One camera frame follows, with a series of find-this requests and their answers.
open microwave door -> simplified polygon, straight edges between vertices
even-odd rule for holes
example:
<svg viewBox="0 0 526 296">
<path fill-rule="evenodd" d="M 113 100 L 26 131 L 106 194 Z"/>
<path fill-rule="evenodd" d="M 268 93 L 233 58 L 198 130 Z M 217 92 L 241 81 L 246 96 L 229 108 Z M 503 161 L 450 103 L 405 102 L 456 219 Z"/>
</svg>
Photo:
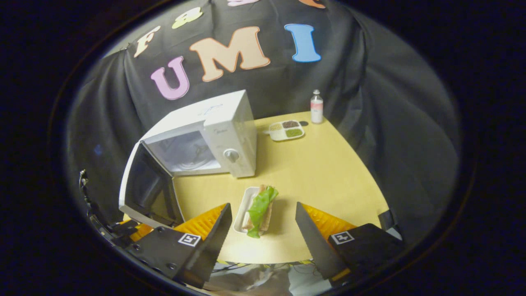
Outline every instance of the open microwave door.
<svg viewBox="0 0 526 296">
<path fill-rule="evenodd" d="M 120 188 L 119 209 L 131 219 L 154 228 L 175 227 L 185 220 L 172 176 L 152 157 L 142 142 L 135 145 Z"/>
</svg>

bottle label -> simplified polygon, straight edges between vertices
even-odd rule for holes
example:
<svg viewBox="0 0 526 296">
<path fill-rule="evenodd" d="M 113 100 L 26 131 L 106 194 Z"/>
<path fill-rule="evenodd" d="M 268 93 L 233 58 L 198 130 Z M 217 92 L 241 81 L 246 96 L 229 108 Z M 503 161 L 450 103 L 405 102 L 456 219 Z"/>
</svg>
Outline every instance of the bottle label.
<svg viewBox="0 0 526 296">
<path fill-rule="evenodd" d="M 310 108 L 312 110 L 322 110 L 323 109 L 323 103 L 310 102 Z"/>
</svg>

black fabric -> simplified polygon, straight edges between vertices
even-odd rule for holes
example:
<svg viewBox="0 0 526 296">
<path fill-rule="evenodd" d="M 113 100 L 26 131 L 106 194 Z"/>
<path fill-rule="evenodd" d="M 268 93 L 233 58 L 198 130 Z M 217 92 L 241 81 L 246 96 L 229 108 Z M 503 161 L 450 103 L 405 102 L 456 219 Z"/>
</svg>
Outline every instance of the black fabric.
<svg viewBox="0 0 526 296">
<path fill-rule="evenodd" d="M 69 117 L 67 165 L 70 183 L 90 175 L 90 197 L 111 221 L 119 221 L 118 192 L 129 153 L 138 139 L 169 112 L 228 92 L 246 89 L 256 119 L 309 110 L 312 90 L 324 99 L 324 115 L 355 149 L 382 190 L 404 240 L 424 235 L 447 205 L 459 157 L 460 135 L 452 98 L 425 60 L 403 40 L 370 18 L 337 2 L 318 9 L 296 0 L 260 0 L 238 7 L 226 1 L 194 0 L 158 16 L 148 48 L 137 58 L 137 42 L 102 59 L 80 86 Z M 203 15 L 171 29 L 182 13 Z M 298 63 L 286 24 L 314 27 L 321 60 Z M 228 45 L 235 30 L 258 26 L 267 66 L 203 82 L 191 44 L 211 37 Z M 155 26 L 137 35 L 144 36 Z M 165 99 L 150 78 L 183 56 L 190 89 Z"/>
</svg>

orange letter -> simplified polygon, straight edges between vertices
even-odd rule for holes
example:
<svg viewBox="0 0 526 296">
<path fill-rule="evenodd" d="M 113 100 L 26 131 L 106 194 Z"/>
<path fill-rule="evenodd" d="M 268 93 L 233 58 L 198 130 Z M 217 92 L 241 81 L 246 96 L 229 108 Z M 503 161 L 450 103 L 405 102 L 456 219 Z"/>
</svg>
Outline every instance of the orange letter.
<svg viewBox="0 0 526 296">
<path fill-rule="evenodd" d="M 203 81 L 216 80 L 223 76 L 223 70 L 216 67 L 214 60 L 230 72 L 236 70 L 237 58 L 241 55 L 241 69 L 254 69 L 270 64 L 265 57 L 258 41 L 259 27 L 245 27 L 235 30 L 228 47 L 213 38 L 200 40 L 190 46 L 190 50 L 197 52 L 205 70 Z"/>
<path fill-rule="evenodd" d="M 315 0 L 299 0 L 300 2 L 302 2 L 303 4 L 307 4 L 309 6 L 313 6 L 313 7 L 317 7 L 317 8 L 325 8 L 324 5 L 321 5 L 321 4 L 318 4 L 316 2 L 314 2 Z"/>
</svg>

white microwave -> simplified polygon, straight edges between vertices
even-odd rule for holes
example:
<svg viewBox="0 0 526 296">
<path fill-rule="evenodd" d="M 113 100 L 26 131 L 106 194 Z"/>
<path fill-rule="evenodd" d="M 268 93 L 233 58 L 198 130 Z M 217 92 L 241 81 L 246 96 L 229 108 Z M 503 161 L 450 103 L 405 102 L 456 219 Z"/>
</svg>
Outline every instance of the white microwave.
<svg viewBox="0 0 526 296">
<path fill-rule="evenodd" d="M 119 193 L 119 209 L 150 225 L 184 222 L 173 186 L 178 175 L 254 176 L 257 131 L 246 90 L 182 107 L 134 146 Z"/>
</svg>

